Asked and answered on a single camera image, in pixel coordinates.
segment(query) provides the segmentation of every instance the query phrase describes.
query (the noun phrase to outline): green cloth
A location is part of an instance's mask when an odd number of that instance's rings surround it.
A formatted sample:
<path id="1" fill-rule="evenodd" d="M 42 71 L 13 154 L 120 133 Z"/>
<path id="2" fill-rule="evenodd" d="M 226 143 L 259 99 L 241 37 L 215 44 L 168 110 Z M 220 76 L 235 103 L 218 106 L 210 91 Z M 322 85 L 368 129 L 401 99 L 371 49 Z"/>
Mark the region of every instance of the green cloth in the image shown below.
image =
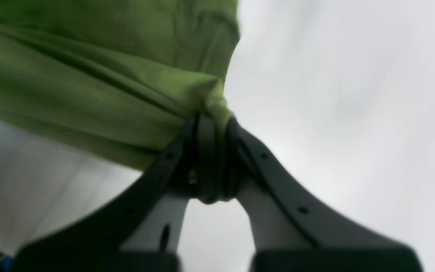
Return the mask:
<path id="1" fill-rule="evenodd" d="M 145 169 L 186 119 L 224 135 L 237 0 L 0 0 L 0 120 Z"/>

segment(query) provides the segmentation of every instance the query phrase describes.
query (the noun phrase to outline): green tarp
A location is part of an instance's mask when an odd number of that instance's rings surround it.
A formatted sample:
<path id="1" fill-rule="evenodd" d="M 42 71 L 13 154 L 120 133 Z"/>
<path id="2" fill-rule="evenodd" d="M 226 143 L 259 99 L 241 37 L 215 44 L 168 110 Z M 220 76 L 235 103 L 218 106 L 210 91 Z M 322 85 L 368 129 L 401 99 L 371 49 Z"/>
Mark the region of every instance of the green tarp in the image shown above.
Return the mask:
<path id="1" fill-rule="evenodd" d="M 198 112 L 222 134 L 237 0 L 0 0 L 0 120 L 135 169 Z"/>

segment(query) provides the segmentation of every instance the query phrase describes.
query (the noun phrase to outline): green fabric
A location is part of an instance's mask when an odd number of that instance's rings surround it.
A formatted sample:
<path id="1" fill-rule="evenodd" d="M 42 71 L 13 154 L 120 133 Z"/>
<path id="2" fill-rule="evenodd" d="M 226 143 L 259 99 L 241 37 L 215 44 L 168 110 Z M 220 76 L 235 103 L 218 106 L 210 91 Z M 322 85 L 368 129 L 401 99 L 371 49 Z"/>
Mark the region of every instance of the green fabric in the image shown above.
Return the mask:
<path id="1" fill-rule="evenodd" d="M 219 133 L 237 0 L 0 0 L 0 119 L 135 169 L 185 120 Z"/>

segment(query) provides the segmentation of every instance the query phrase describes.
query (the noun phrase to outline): screw hole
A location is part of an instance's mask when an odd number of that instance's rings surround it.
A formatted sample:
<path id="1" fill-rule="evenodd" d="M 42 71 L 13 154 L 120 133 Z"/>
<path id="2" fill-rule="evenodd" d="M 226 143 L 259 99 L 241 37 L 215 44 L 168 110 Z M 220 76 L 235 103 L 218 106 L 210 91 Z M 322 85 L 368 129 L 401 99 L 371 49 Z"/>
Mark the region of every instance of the screw hole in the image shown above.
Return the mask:
<path id="1" fill-rule="evenodd" d="M 301 212 L 304 215 L 307 215 L 310 213 L 309 209 L 307 207 L 298 207 L 298 211 Z"/>
<path id="2" fill-rule="evenodd" d="M 135 208 L 127 208 L 124 213 L 126 215 L 133 215 L 135 213 Z"/>

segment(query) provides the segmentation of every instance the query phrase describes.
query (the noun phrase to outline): black bracket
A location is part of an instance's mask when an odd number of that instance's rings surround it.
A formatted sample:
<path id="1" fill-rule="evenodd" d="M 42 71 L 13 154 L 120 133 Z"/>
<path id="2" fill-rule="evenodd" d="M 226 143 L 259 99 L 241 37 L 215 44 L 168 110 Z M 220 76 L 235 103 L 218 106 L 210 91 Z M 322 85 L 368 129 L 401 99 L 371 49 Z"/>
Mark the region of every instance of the black bracket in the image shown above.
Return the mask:
<path id="1" fill-rule="evenodd" d="M 222 186 L 249 215 L 257 250 L 251 272 L 421 271 L 412 249 L 307 192 L 235 118 L 219 170 L 211 124 L 190 119 L 130 188 L 93 215 L 23 247 L 13 270 L 180 271 L 176 249 L 188 200 L 212 202 Z"/>

